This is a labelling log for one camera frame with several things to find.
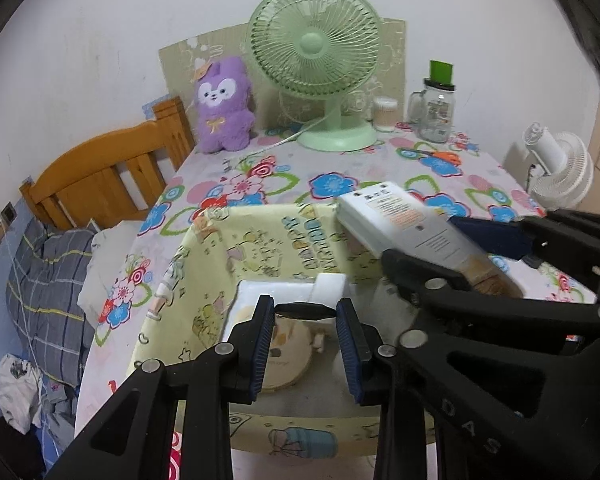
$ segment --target table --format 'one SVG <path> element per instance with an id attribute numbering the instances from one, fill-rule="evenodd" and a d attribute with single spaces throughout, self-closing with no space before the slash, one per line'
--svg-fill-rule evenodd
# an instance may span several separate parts
<path id="1" fill-rule="evenodd" d="M 243 152 L 193 152 L 142 224 L 120 270 L 118 286 L 124 283 L 132 299 L 120 306 L 110 300 L 104 305 L 80 389 L 76 434 L 125 379 L 160 278 L 204 208 L 328 203 L 340 194 L 391 180 L 449 215 L 510 221 L 518 215 L 542 214 L 513 177 L 466 134 L 456 133 L 441 146 L 420 140 L 405 124 L 400 126 L 379 134 L 375 145 L 350 153 L 314 152 L 297 142 L 272 146 L 288 135 L 281 130 L 258 136 Z M 268 146 L 265 152 L 248 156 Z M 594 299 L 582 285 L 548 265 L 533 270 L 499 256 L 493 261 L 527 297 Z"/>

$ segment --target wooden bed frame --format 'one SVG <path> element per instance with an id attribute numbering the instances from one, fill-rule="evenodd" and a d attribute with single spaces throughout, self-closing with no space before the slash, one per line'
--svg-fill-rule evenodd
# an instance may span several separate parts
<path id="1" fill-rule="evenodd" d="M 194 145 L 180 98 L 155 105 L 154 113 L 155 121 L 79 144 L 57 158 L 35 183 L 25 182 L 20 192 L 33 214 L 62 230 L 71 229 L 72 220 L 85 227 L 93 218 L 101 228 L 121 220 L 143 220 L 165 187 L 154 152 L 165 148 L 178 171 Z M 120 179 L 119 163 L 126 164 L 148 208 L 135 206 Z"/>

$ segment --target warning label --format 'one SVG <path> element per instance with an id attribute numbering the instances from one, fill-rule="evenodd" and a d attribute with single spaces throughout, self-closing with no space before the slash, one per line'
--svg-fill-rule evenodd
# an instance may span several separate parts
<path id="1" fill-rule="evenodd" d="M 422 222 L 425 216 L 405 202 L 400 196 L 392 193 L 381 195 L 367 202 L 373 209 L 382 213 L 393 224 L 407 228 Z"/>

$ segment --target plaid blanket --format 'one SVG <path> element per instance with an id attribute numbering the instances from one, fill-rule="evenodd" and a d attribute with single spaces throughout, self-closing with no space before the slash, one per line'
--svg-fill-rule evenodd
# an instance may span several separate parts
<path id="1" fill-rule="evenodd" d="M 77 386 L 93 339 L 78 307 L 93 232 L 56 234 L 33 219 L 18 246 L 6 287 L 7 308 L 31 361 L 52 379 Z"/>

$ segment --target green lid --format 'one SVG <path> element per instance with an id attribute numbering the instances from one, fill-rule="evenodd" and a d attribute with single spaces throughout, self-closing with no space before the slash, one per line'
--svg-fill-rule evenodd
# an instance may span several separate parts
<path id="1" fill-rule="evenodd" d="M 453 79 L 454 66 L 451 63 L 431 60 L 429 67 L 429 78 L 443 85 L 451 85 Z"/>

